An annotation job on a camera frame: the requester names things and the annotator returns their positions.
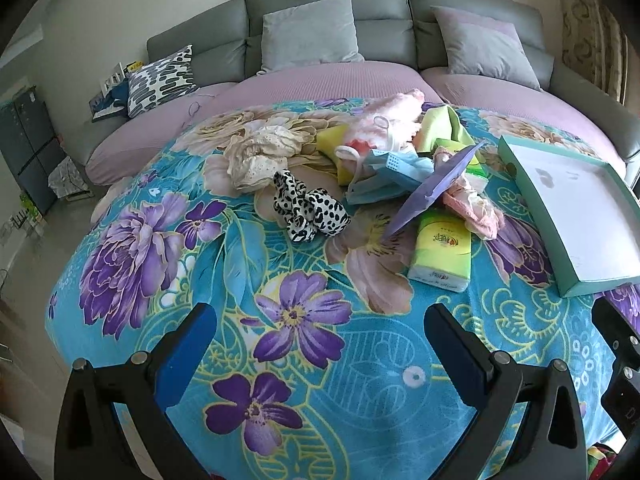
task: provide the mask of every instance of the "purple paper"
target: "purple paper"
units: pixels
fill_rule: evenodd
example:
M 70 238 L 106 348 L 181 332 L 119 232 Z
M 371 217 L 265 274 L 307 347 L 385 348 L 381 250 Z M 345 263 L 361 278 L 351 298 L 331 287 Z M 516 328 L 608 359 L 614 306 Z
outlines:
M 478 142 L 475 146 L 467 146 L 464 150 L 460 150 L 452 156 L 447 162 L 439 164 L 434 173 L 420 184 L 411 196 L 402 204 L 400 211 L 394 216 L 386 226 L 383 240 L 397 233 L 411 220 L 417 217 L 428 208 L 443 194 L 451 184 L 462 175 L 466 167 L 474 158 L 476 151 L 484 145 L 484 140 Z

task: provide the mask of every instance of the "teal box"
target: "teal box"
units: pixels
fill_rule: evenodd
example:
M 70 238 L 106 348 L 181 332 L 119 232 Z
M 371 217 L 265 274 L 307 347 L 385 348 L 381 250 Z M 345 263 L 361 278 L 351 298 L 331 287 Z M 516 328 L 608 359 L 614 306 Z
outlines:
M 498 154 L 527 202 L 564 298 L 640 283 L 640 205 L 610 164 L 503 136 Z

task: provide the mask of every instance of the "sofa armrest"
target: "sofa armrest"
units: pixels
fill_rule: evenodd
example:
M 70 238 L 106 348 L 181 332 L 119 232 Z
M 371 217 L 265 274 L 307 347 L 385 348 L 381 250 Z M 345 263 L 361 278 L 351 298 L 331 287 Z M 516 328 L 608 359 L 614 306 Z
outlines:
M 87 121 L 62 135 L 63 148 L 74 161 L 86 166 L 100 143 L 126 122 L 126 117 L 110 117 L 95 123 Z
M 558 60 L 549 91 L 590 118 L 609 137 L 627 165 L 640 160 L 639 117 Z M 636 171 L 628 171 L 627 183 L 632 185 L 636 176 Z

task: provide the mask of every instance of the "curtain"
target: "curtain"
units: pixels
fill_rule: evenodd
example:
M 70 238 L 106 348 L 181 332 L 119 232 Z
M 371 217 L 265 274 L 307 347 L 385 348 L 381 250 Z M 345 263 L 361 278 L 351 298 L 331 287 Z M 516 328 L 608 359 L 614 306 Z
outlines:
M 562 62 L 625 103 L 628 44 L 601 0 L 561 0 Z

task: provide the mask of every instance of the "stuffed animal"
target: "stuffed animal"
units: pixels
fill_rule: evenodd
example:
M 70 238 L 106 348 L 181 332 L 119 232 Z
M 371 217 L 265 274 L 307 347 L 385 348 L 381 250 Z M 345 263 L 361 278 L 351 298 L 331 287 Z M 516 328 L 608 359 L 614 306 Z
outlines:
M 363 108 L 345 132 L 342 145 L 335 149 L 343 168 L 354 175 L 352 184 L 369 176 L 362 162 L 370 150 L 415 153 L 411 141 L 420 131 L 420 123 L 416 121 L 423 104 L 424 93 L 416 88 L 373 101 Z

